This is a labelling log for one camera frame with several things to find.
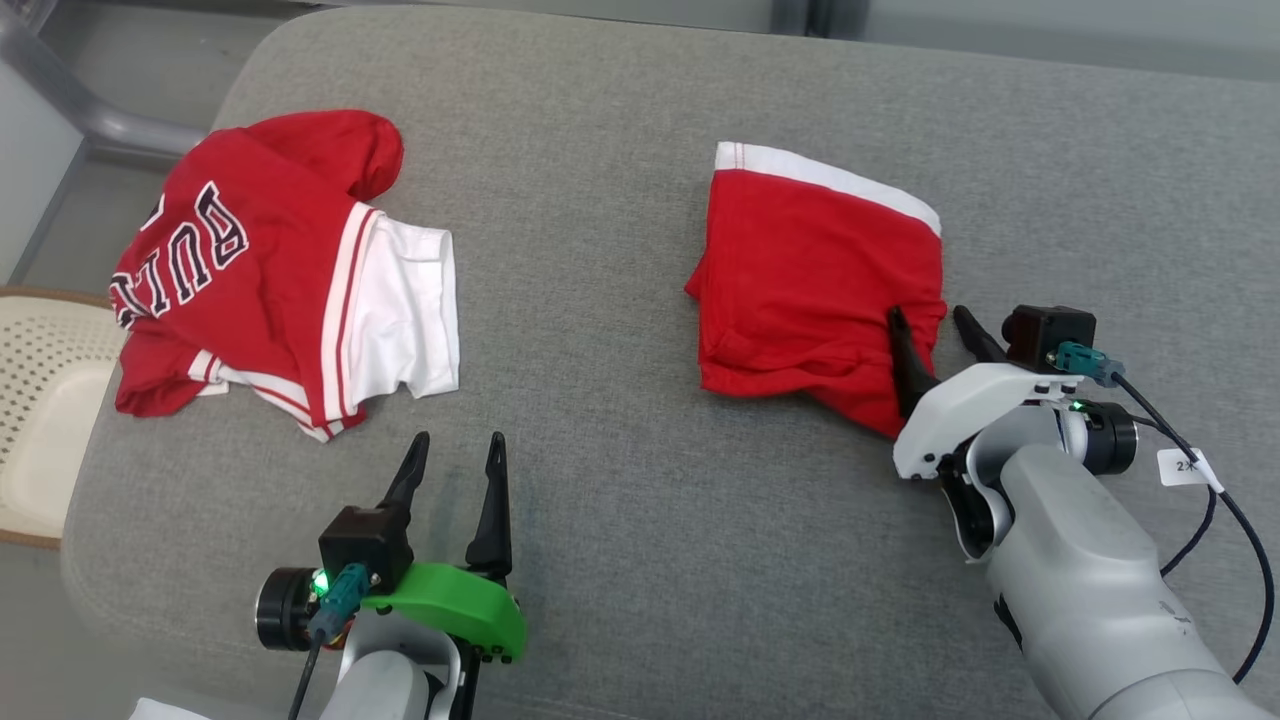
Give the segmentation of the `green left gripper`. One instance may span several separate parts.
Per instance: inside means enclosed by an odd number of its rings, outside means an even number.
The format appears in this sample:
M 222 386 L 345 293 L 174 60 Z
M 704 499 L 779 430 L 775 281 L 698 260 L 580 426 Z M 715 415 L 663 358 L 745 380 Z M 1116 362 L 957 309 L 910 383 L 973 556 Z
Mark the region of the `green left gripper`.
M 429 432 L 412 438 L 379 510 L 411 512 L 430 442 Z M 477 646 L 484 656 L 512 664 L 525 655 L 529 625 L 516 598 L 489 580 L 506 579 L 513 569 L 509 475 L 500 432 L 492 434 L 485 475 L 483 510 L 465 553 L 468 571 L 443 562 L 415 562 L 394 591 L 365 597 L 361 609 L 389 609 L 420 626 Z

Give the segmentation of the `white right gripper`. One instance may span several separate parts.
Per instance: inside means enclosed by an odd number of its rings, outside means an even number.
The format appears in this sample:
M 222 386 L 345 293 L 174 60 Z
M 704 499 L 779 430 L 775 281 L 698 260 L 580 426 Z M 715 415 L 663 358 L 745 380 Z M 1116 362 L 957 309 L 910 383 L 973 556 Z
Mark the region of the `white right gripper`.
M 900 306 L 887 314 L 893 392 L 905 427 L 893 442 L 902 479 L 934 479 L 946 454 L 1027 401 L 1055 402 L 1083 375 L 1039 374 L 1007 364 L 1000 342 L 966 306 L 954 307 L 963 347 L 979 363 L 940 383 L 925 366 Z

